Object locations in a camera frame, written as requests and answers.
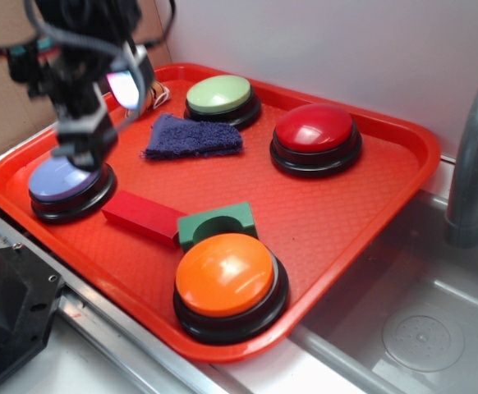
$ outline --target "red wooden block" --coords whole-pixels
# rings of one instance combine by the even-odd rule
[[[119,191],[102,207],[113,223],[138,232],[172,248],[179,246],[177,219],[186,216],[173,208]]]

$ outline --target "red plastic tray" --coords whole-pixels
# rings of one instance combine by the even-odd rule
[[[236,345],[209,346],[189,338],[172,307],[173,282],[182,251],[113,225],[98,211],[66,225],[46,225],[30,209],[30,174],[56,145],[52,131],[0,162],[0,207],[98,287],[129,315],[192,360],[242,360],[282,340],[311,306],[416,193],[439,163],[439,145],[424,128],[359,108],[346,108],[363,135],[355,166],[324,179],[298,179],[276,170],[269,143],[277,119],[306,103],[332,103],[250,80],[262,102],[260,119],[242,132],[244,153],[214,158],[147,161],[140,153],[161,112],[182,117],[187,90],[225,74],[177,64],[157,79],[172,99],[145,114],[120,135],[108,162],[126,190],[185,213],[249,201],[260,239],[288,271],[287,312],[262,335]],[[107,98],[115,123],[123,108]]]

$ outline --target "black cable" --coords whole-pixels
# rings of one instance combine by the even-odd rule
[[[170,14],[170,19],[168,23],[166,24],[166,27],[164,28],[163,35],[161,35],[157,39],[151,39],[149,41],[144,41],[141,45],[144,45],[146,48],[152,48],[156,47],[157,45],[162,44],[166,39],[168,38],[168,35],[170,33],[170,29],[173,26],[173,21],[175,19],[175,14],[177,11],[177,6],[175,4],[175,0],[169,0],[170,7],[171,7],[171,14]]]

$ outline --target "stainless steel sink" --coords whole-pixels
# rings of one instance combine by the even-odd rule
[[[366,392],[478,393],[478,246],[445,242],[446,208],[416,195],[292,339]]]

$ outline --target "red button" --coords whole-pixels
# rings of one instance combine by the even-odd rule
[[[275,132],[279,143],[300,153],[318,153],[336,148],[351,135],[348,111],[325,103],[292,109],[278,119]]]

